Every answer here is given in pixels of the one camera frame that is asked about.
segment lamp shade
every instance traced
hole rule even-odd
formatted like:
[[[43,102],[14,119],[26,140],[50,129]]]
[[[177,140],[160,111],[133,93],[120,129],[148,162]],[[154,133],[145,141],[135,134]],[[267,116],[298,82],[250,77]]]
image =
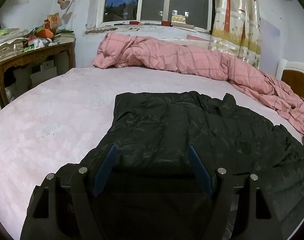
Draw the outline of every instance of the lamp shade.
[[[58,0],[58,4],[60,5],[61,10],[64,10],[70,4],[69,0]]]

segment pink plaid comforter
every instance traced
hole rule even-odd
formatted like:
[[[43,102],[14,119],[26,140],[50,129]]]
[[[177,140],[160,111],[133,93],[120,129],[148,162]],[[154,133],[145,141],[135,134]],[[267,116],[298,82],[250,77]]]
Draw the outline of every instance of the pink plaid comforter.
[[[304,135],[304,100],[274,76],[229,54],[182,46],[153,37],[109,33],[93,65],[99,68],[142,66],[228,81],[240,92],[275,110]]]

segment cardboard box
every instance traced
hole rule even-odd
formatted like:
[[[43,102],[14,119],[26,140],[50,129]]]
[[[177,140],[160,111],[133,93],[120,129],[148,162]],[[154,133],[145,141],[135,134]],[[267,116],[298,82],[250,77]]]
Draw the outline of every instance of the cardboard box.
[[[34,87],[34,85],[38,85],[46,80],[56,77],[57,75],[56,67],[31,74],[30,78],[32,80],[32,86]]]
[[[40,65],[40,70],[44,71],[44,70],[47,70],[47,69],[52,68],[52,67],[54,67],[54,61],[49,60],[49,61],[46,61],[46,62],[44,62]]]

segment wooden headboard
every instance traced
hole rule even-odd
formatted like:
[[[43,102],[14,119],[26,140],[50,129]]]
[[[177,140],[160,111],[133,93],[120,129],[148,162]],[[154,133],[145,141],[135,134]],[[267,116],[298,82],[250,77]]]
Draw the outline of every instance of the wooden headboard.
[[[288,84],[294,93],[304,98],[304,63],[281,59],[276,78]]]

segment tree pattern curtain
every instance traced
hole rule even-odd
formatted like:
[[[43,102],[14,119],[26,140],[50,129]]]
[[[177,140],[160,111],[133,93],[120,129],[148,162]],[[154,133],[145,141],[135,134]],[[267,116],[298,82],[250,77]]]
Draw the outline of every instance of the tree pattern curtain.
[[[259,68],[261,54],[258,0],[215,0],[211,50],[233,54]]]

